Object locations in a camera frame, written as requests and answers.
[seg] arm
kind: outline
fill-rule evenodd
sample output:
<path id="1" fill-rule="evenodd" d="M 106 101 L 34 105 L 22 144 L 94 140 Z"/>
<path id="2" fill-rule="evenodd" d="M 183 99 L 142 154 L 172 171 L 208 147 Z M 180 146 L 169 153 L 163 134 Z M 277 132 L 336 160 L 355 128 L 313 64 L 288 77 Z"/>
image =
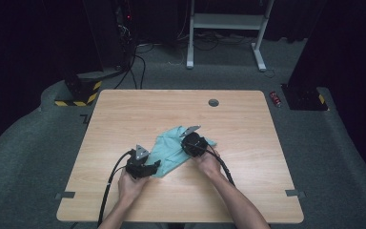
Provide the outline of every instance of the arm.
<path id="1" fill-rule="evenodd" d="M 270 228 L 257 208 L 222 174 L 219 162 L 209 153 L 193 158 L 197 166 L 211 181 L 225 202 L 235 225 L 244 228 Z"/>
<path id="2" fill-rule="evenodd" d="M 124 217 L 130 210 L 133 202 L 141 194 L 142 188 L 148 181 L 149 177 L 143 177 L 140 179 L 133 179 L 125 169 L 121 172 L 120 179 L 118 180 L 118 201 L 100 224 L 99 229 L 106 228 L 120 228 L 124 221 Z"/>

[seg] table top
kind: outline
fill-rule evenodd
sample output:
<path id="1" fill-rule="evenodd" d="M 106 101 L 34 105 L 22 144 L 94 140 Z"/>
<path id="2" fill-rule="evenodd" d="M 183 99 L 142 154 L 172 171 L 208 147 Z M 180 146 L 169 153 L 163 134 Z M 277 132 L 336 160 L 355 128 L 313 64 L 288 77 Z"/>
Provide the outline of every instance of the table top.
<path id="1" fill-rule="evenodd" d="M 209 105 L 217 99 L 219 105 Z M 298 223 L 303 213 L 266 103 L 259 91 L 104 90 L 73 166 L 57 217 L 97 221 L 103 194 L 116 161 L 136 144 L 149 151 L 158 135 L 176 126 L 215 142 L 236 187 L 269 223 Z M 128 156 L 120 163 L 125 165 Z M 105 216 L 118 199 L 118 172 Z M 186 161 L 162 178 L 151 177 L 126 221 L 230 222 L 212 184 Z"/>

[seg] white shelf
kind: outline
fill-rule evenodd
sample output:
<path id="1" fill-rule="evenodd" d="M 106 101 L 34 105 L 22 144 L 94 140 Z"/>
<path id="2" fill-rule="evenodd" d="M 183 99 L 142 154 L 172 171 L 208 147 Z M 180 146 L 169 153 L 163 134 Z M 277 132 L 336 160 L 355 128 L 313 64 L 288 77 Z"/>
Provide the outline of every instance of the white shelf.
<path id="1" fill-rule="evenodd" d="M 258 31 L 256 42 L 252 44 L 252 51 L 257 62 L 257 67 L 261 72 L 266 71 L 266 65 L 260 53 L 260 44 L 263 40 L 264 31 L 269 21 L 270 12 L 275 0 L 269 0 L 264 15 L 247 14 L 215 14 L 215 13 L 195 13 L 194 0 L 192 0 L 192 9 L 190 17 L 190 34 L 187 50 L 188 69 L 194 68 L 194 28 L 202 29 L 225 29 L 225 30 L 247 30 Z"/>
<path id="2" fill-rule="evenodd" d="M 263 15 L 196 13 L 194 28 L 260 30 Z"/>

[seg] teal towel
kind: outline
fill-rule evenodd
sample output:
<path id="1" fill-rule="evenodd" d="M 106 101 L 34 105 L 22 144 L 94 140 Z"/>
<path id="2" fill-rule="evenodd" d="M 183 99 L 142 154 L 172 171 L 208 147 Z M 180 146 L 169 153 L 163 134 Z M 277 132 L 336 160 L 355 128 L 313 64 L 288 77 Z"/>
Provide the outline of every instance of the teal towel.
<path id="1" fill-rule="evenodd" d="M 180 137 L 187 128 L 182 126 L 175 127 L 167 132 L 162 133 L 156 138 L 155 145 L 146 162 L 147 165 L 154 164 L 157 160 L 161 160 L 160 166 L 154 177 L 163 177 L 171 170 L 183 164 L 190 158 L 182 149 L 181 141 L 184 137 Z M 216 143 L 207 139 L 207 142 L 214 146 Z"/>

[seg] forearm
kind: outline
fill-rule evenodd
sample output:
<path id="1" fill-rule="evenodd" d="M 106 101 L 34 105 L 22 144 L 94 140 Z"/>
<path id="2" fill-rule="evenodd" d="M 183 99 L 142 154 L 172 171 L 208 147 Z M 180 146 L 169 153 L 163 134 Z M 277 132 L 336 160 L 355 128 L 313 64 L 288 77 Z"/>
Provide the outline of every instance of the forearm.
<path id="1" fill-rule="evenodd" d="M 257 208 L 222 174 L 208 175 L 208 177 L 223 198 L 237 228 L 269 228 Z"/>
<path id="2" fill-rule="evenodd" d="M 129 211 L 131 205 L 131 201 L 119 200 L 106 216 L 106 218 L 103 220 L 102 224 L 100 224 L 99 229 L 120 228 L 121 224 L 124 221 L 124 217 L 127 215 L 127 212 Z"/>

